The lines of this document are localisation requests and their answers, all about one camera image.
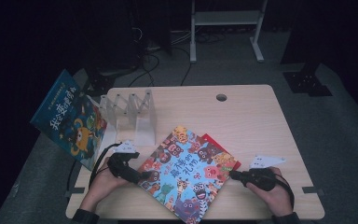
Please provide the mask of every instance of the gray carpet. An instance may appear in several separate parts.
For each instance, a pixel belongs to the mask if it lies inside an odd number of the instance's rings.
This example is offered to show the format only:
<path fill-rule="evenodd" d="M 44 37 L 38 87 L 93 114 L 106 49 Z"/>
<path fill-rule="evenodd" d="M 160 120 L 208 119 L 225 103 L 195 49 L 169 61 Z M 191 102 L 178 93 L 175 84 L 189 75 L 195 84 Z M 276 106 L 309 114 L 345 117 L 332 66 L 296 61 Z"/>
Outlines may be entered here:
<path fill-rule="evenodd" d="M 303 223 L 358 223 L 358 105 L 343 87 L 339 77 L 323 64 L 316 76 L 333 96 L 309 97 L 293 94 L 282 72 L 297 71 L 302 64 L 280 65 L 290 35 L 262 32 L 259 45 L 265 57 L 257 63 L 249 33 L 227 35 L 212 45 L 197 45 L 198 61 L 191 65 L 184 85 L 269 84 L 277 95 L 283 114 L 296 140 L 315 187 L 320 192 L 325 217 Z M 176 47 L 188 51 L 189 45 Z M 183 81 L 189 59 L 179 49 L 172 56 L 164 51 L 154 53 L 159 65 L 132 86 L 179 86 Z M 145 57 L 145 68 L 156 64 L 154 57 Z M 143 69 L 120 77 L 115 87 L 127 87 Z M 75 77 L 84 82 L 80 70 Z M 24 164 L 17 183 L 0 210 L 0 223 L 68 223 L 65 216 L 66 183 L 70 189 L 80 169 L 73 159 L 41 134 Z M 101 220 L 100 223 L 114 223 Z"/>

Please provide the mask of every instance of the book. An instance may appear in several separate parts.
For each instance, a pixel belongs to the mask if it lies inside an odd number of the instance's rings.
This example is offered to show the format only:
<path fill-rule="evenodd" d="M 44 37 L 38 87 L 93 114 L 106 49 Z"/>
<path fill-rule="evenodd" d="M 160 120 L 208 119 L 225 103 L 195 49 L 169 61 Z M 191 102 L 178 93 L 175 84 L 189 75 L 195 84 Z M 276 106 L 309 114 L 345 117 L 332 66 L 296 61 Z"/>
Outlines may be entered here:
<path fill-rule="evenodd" d="M 223 151 L 227 152 L 222 146 L 220 146 L 220 144 L 218 144 L 216 141 L 214 141 L 214 139 L 207 133 L 205 133 L 201 138 L 205 139 L 206 141 L 214 144 L 216 147 L 222 149 Z M 232 168 L 233 170 L 237 170 L 238 168 L 240 168 L 241 163 L 239 161 L 237 161 L 237 163 L 235 163 L 234 167 Z"/>
<path fill-rule="evenodd" d="M 68 71 L 58 76 L 30 123 L 92 171 L 107 123 Z"/>
<path fill-rule="evenodd" d="M 237 160 L 178 126 L 139 167 L 151 172 L 138 185 L 185 223 L 199 223 Z"/>

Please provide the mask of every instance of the colorful book cover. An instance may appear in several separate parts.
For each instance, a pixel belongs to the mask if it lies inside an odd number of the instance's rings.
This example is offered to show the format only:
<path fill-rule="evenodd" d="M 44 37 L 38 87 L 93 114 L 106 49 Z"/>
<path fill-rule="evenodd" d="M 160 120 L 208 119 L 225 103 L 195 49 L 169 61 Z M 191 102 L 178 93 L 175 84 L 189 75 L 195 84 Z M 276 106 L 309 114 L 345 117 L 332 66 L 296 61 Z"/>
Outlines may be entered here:
<path fill-rule="evenodd" d="M 214 141 L 214 139 L 212 139 L 212 137 L 205 133 L 201 138 L 205 139 L 206 141 L 214 144 L 217 148 L 222 149 L 223 151 L 227 152 L 222 146 L 220 146 L 216 141 Z M 238 168 L 240 168 L 241 163 L 239 161 L 237 161 L 237 163 L 235 163 L 234 167 L 232 168 L 233 170 L 237 170 Z"/>
<path fill-rule="evenodd" d="M 106 129 L 96 104 L 63 70 L 31 119 L 41 133 L 92 171 Z"/>
<path fill-rule="evenodd" d="M 199 223 L 237 161 L 183 126 L 140 166 L 152 175 L 138 185 L 185 223 Z"/>

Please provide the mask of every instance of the shelf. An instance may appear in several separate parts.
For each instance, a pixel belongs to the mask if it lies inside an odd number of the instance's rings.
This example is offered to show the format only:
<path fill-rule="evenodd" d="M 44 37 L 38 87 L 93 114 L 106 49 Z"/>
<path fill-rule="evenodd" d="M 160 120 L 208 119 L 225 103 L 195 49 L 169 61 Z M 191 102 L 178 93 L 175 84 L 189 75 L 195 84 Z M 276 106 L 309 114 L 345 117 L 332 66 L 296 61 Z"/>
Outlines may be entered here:
<path fill-rule="evenodd" d="M 259 10 L 196 12 L 195 25 L 257 24 Z"/>

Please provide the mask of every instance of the table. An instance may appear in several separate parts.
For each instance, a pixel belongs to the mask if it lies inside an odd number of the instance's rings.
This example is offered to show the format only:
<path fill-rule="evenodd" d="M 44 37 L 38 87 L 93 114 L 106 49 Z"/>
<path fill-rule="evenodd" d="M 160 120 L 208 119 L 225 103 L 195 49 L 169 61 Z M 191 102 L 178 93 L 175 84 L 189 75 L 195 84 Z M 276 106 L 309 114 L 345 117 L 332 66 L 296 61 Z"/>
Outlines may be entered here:
<path fill-rule="evenodd" d="M 141 153 L 130 166 L 137 169 L 177 126 L 183 125 L 198 135 L 207 133 L 248 170 L 255 155 L 286 158 L 279 167 L 296 196 L 295 211 L 301 219 L 320 219 L 324 209 L 313 187 L 273 89 L 268 85 L 187 86 L 152 88 L 114 88 L 118 93 L 139 95 L 151 90 L 157 114 L 156 145 L 138 147 Z M 117 135 L 117 141 L 123 136 Z M 66 215 L 72 217 L 88 190 L 90 171 L 82 167 Z M 115 190 L 100 202 L 96 213 L 114 219 L 178 219 L 143 189 L 129 184 Z M 213 201 L 204 219 L 265 219 L 271 213 L 241 182 L 229 179 Z"/>

